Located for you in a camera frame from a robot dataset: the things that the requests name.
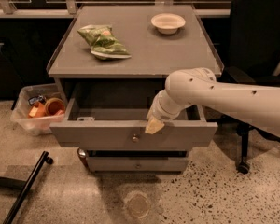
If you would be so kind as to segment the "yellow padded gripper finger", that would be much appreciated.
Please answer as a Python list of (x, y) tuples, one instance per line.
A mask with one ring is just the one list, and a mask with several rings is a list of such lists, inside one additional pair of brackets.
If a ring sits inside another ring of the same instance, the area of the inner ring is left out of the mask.
[(160, 131), (164, 127), (164, 122), (160, 119), (155, 118), (154, 116), (150, 116), (147, 119), (147, 126), (145, 128), (145, 133), (155, 134)]

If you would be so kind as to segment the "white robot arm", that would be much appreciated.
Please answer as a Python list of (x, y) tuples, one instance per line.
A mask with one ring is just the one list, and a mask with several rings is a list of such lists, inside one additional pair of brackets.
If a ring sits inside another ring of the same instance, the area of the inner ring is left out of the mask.
[(165, 80), (147, 113), (154, 134), (192, 105), (204, 105), (280, 137), (280, 87), (216, 81), (208, 68), (177, 70)]

